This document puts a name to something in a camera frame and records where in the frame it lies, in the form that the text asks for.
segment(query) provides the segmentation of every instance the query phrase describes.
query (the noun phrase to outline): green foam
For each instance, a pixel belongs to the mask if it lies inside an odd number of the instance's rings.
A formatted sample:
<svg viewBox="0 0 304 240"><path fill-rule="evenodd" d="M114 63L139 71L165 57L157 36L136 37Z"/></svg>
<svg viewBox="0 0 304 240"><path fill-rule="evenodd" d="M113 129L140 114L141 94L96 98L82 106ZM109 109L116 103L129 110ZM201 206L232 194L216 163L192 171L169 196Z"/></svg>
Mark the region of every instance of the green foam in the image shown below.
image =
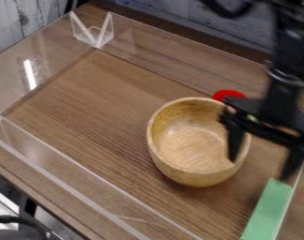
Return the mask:
<svg viewBox="0 0 304 240"><path fill-rule="evenodd" d="M294 188L271 179L241 240L273 240L288 209Z"/></svg>

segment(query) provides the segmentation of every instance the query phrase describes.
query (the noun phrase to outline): red object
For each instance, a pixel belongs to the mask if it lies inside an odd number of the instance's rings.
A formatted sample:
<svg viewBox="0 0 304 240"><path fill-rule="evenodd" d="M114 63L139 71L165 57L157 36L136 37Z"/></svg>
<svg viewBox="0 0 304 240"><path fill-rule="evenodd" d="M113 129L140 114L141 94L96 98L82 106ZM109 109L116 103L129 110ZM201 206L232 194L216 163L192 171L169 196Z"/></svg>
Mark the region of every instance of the red object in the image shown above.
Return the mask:
<svg viewBox="0 0 304 240"><path fill-rule="evenodd" d="M213 99L217 101L224 101L225 97L245 98L247 96L235 90L220 90L213 94Z"/></svg>

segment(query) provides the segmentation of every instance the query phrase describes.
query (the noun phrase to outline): bowl rim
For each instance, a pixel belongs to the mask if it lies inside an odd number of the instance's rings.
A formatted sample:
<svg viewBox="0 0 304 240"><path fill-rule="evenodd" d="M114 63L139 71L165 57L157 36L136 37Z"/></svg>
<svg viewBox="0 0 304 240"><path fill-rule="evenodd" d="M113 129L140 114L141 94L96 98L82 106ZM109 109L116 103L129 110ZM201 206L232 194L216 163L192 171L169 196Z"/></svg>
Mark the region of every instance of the bowl rim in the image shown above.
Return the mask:
<svg viewBox="0 0 304 240"><path fill-rule="evenodd" d="M252 135L251 133L247 133L245 134L245 145L244 145L244 149L243 151L240 152L240 155L239 155L239 158L237 158L237 161L236 163L233 163L232 167L229 167L228 169L223 170L223 171L216 171L216 172L189 172L189 171L185 171L183 170L181 168L179 168L176 165L173 165L163 156L160 156L159 154L159 151L157 151L157 147L155 145L155 141L153 141L153 123L155 123L155 120L156 120L156 117L159 116L159 114L161 114L164 112L165 109L168 109L172 105L176 105L177 103L180 102L184 102L184 101L192 101L192 100L199 100L199 101L207 101L207 102L212 102L213 104L216 105L220 105L221 107L225 107L227 105L221 102L221 101L217 101L212 98L207 98L207 97L184 97L184 98L180 98L177 100L173 100L171 102L168 102L165 105L163 105L159 110L155 112L155 114L152 115L152 118L151 118L151 121L149 121L149 124L148 124L148 144L149 144L149 147L155 153L155 155L159 157L159 159L165 163L168 164L173 169L176 169L177 171L181 171L184 173L192 173L192 174L196 174L196 175L205 175L205 174L217 174L217 173L224 173L224 172L228 172L231 171L232 169L235 169L240 164L243 164L244 160L245 160L245 157L249 153L249 150L251 150L251 146L252 146Z"/></svg>

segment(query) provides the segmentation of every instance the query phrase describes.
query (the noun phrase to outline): wooden bowl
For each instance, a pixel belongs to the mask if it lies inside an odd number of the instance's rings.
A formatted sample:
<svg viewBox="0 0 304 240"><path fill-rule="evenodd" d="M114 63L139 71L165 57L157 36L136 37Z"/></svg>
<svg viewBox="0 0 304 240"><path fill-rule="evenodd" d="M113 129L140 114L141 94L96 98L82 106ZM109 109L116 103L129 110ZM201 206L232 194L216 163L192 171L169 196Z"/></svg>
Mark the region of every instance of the wooden bowl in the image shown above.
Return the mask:
<svg viewBox="0 0 304 240"><path fill-rule="evenodd" d="M224 103L181 98L153 115L148 142L155 164L173 181L192 187L223 183L239 171L252 137L247 134L236 162L228 159L227 129L219 122Z"/></svg>

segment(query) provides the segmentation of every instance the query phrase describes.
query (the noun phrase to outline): wooden table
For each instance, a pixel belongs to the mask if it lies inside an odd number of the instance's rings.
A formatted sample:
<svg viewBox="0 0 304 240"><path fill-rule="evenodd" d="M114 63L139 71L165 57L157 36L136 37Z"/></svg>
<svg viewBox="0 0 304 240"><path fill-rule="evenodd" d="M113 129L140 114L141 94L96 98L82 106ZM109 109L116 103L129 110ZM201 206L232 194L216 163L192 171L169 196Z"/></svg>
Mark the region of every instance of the wooden table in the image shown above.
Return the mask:
<svg viewBox="0 0 304 240"><path fill-rule="evenodd" d="M94 4L85 5L80 13L89 23L106 14ZM102 51L77 42L69 18L64 18L0 54L4 93L9 93L10 84L26 80L17 65L22 67L28 57L36 59L40 54L44 63L50 59L37 76L42 80L52 78L4 115L77 162L72 164L18 136L13 145L25 148L34 163L58 177L41 174L2 147L0 174L86 238L136 239L122 224L106 218L98 209L102 204L153 239L192 239L185 232L200 239L239 239L268 179L279 176L286 149L253 137L247 163L232 180L209 188L184 187L153 165L147 126L155 111L171 100L208 98L225 88L260 96L267 83L264 67L145 25L137 28L116 19L116 31L129 33L125 29L132 29L132 38L120 34ZM8 63L14 64L16 70L8 70ZM0 95L0 105L20 99L22 92L13 90L6 97ZM106 185L97 175L181 229L168 232L168 225L164 230L163 226L153 226L156 215L141 214L133 199L118 199L112 190L104 189ZM304 239L303 196L304 180L282 239Z"/></svg>

